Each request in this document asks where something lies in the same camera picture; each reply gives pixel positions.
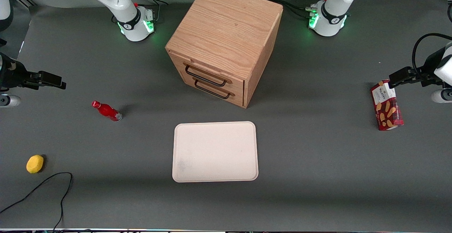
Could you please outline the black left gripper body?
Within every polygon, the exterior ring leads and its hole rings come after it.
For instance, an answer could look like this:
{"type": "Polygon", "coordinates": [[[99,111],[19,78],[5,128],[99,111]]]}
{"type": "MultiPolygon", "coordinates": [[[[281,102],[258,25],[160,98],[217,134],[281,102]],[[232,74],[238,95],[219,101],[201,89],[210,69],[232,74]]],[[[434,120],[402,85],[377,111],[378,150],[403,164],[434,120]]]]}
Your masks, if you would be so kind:
{"type": "Polygon", "coordinates": [[[447,46],[434,52],[423,65],[423,86],[447,86],[447,46]]]}

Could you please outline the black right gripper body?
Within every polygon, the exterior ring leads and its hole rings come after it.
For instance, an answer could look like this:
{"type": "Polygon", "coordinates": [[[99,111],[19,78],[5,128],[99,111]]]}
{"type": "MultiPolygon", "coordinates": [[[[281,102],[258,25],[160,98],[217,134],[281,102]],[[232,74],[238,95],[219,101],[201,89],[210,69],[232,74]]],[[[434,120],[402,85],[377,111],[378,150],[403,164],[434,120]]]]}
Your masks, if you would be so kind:
{"type": "Polygon", "coordinates": [[[1,54],[1,88],[10,89],[15,87],[23,87],[20,76],[15,75],[15,71],[21,74],[23,64],[17,59],[10,58],[5,54],[1,54]]]}

